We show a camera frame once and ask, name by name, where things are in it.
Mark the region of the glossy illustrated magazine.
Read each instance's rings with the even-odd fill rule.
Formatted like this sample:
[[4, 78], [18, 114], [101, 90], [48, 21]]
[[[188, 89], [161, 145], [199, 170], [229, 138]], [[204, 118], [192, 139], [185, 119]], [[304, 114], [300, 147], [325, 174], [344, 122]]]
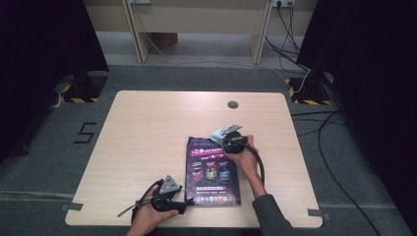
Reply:
[[185, 199], [198, 207], [241, 205], [237, 167], [211, 139], [190, 137], [187, 142]]

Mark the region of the person's left hand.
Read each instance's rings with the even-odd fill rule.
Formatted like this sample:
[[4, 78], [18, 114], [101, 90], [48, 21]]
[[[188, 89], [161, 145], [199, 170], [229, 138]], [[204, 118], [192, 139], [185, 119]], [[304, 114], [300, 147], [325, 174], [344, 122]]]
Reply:
[[142, 205], [137, 211], [126, 236], [147, 236], [164, 220], [170, 219], [179, 214], [174, 209], [170, 211], [157, 211], [151, 204]]

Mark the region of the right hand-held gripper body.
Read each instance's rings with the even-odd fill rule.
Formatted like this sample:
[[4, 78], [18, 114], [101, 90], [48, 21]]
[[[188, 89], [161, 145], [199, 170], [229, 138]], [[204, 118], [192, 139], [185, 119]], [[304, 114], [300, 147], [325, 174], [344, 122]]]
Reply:
[[232, 125], [225, 130], [225, 138], [227, 145], [223, 147], [227, 154], [240, 153], [245, 149], [248, 139], [239, 133], [240, 125]]

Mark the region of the light blue cloth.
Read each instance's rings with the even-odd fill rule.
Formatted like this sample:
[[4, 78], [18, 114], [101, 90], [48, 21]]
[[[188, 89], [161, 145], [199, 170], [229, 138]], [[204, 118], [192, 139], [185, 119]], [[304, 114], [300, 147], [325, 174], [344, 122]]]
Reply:
[[219, 142], [220, 140], [225, 138], [225, 130], [220, 128], [217, 129], [209, 134], [209, 137], [214, 142]]

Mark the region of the person's right hand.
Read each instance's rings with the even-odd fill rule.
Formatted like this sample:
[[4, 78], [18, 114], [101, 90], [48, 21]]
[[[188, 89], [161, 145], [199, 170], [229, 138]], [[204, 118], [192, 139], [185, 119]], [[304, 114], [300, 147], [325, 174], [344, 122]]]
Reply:
[[258, 162], [255, 155], [247, 147], [240, 153], [230, 153], [228, 157], [243, 171], [250, 183], [263, 185], [258, 173]]

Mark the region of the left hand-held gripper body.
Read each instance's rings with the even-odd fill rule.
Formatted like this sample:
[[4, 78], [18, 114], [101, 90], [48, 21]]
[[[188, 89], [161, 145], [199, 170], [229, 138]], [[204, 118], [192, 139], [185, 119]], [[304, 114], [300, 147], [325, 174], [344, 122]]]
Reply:
[[174, 202], [173, 198], [181, 190], [182, 187], [170, 175], [167, 175], [152, 193], [152, 199], [150, 201], [152, 207], [159, 212], [177, 210], [181, 202]]

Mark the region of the brown cardboard box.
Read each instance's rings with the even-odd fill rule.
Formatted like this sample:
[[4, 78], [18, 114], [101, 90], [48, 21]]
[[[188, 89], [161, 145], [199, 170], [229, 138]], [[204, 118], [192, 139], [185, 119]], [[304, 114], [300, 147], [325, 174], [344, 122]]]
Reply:
[[166, 49], [178, 42], [176, 32], [151, 32], [150, 40], [157, 48]]

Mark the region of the black curtain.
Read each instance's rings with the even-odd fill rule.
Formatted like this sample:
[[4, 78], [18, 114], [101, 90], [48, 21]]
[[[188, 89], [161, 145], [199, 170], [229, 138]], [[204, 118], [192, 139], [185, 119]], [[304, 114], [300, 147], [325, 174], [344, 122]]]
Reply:
[[61, 79], [107, 69], [84, 0], [0, 0], [0, 162]]
[[358, 140], [417, 234], [417, 0], [317, 0], [299, 62], [333, 76]]

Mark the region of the hazard-taped black stand base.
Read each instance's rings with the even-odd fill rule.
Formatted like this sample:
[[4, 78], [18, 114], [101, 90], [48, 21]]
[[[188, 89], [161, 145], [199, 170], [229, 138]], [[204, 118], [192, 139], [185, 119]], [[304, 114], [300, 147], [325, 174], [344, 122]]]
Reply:
[[287, 78], [288, 93], [291, 101], [306, 105], [331, 105], [324, 77], [310, 78], [305, 75], [301, 78]]
[[89, 71], [64, 77], [54, 91], [62, 102], [97, 102], [108, 79], [106, 71]]

